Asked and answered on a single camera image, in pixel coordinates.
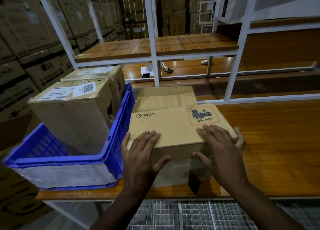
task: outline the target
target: barcode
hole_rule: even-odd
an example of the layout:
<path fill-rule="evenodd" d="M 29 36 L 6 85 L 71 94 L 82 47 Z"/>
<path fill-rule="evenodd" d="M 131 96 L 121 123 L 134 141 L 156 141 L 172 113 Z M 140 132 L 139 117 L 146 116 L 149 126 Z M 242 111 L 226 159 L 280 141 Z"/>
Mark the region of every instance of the barcode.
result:
<path fill-rule="evenodd" d="M 83 87 L 83 93 L 87 93 L 87 92 L 90 92 L 94 89 L 94 86 L 92 83 L 90 84 L 87 84 Z"/>

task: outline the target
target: person's left hand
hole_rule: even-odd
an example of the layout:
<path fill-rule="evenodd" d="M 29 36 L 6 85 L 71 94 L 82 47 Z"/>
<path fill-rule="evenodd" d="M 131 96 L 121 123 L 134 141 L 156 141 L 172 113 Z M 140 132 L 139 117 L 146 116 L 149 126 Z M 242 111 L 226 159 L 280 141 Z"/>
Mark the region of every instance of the person's left hand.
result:
<path fill-rule="evenodd" d="M 163 156 L 155 165 L 151 164 L 151 155 L 160 133 L 155 130 L 139 135 L 128 151 L 130 133 L 127 132 L 122 144 L 123 190 L 138 197 L 144 197 L 153 184 L 160 169 L 170 161 L 171 156 Z"/>

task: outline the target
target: forearm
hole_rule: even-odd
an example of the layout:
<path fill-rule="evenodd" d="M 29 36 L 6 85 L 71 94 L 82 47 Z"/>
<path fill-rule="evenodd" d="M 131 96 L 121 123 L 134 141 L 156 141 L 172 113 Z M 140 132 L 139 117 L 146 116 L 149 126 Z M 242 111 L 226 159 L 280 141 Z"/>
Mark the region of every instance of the forearm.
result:
<path fill-rule="evenodd" d="M 137 212 L 144 196 L 135 196 L 121 191 L 114 203 L 90 228 L 90 230 L 122 230 L 126 229 Z"/>
<path fill-rule="evenodd" d="M 257 187 L 250 183 L 240 189 L 230 190 L 230 195 L 251 217 L 260 230 L 304 229 L 298 222 L 267 198 Z"/>

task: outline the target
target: blue object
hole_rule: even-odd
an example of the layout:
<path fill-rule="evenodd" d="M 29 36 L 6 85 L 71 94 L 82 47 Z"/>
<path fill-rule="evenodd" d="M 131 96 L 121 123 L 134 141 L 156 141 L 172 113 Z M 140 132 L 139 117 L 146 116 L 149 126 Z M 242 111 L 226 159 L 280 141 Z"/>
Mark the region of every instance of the blue object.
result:
<path fill-rule="evenodd" d="M 46 184 L 53 182 L 54 185 L 56 183 L 55 179 L 58 181 L 63 180 L 64 184 L 66 184 L 66 182 L 77 182 L 78 179 L 85 182 L 85 178 L 90 180 L 97 179 L 99 182 L 101 174 L 96 170 L 97 167 L 102 169 L 102 171 L 106 171 L 108 174 L 111 173 L 115 179 L 114 182 L 100 185 L 78 185 L 49 188 L 38 186 L 40 189 L 78 190 L 113 187 L 117 184 L 118 180 L 122 178 L 123 174 L 120 147 L 126 132 L 129 130 L 133 106 L 134 96 L 132 93 L 132 87 L 130 84 L 127 84 L 126 93 L 122 100 L 120 109 L 102 151 L 98 155 L 68 156 L 66 150 L 58 140 L 51 134 L 47 127 L 41 123 L 22 141 L 20 146 L 16 147 L 9 155 L 6 156 L 3 162 L 7 167 L 14 169 L 36 186 L 39 185 L 38 182 L 42 182 L 43 180 L 46 180 Z M 90 169 L 90 174 L 85 170 L 85 173 L 82 173 L 82 169 L 86 167 Z M 42 170 L 47 177 L 44 177 L 44 179 L 37 178 L 35 175 Z M 78 170 L 77 172 L 80 172 L 80 174 L 77 175 L 76 172 L 72 172 L 75 170 Z M 61 176 L 57 172 L 66 172 L 66 175 Z"/>

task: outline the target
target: battery warning label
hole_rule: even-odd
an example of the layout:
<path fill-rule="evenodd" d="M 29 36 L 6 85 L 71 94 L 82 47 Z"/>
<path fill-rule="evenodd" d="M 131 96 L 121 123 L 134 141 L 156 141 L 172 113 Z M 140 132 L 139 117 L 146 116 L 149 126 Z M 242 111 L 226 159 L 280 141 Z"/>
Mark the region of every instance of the battery warning label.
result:
<path fill-rule="evenodd" d="M 192 126 L 221 122 L 212 106 L 196 106 L 186 108 Z"/>

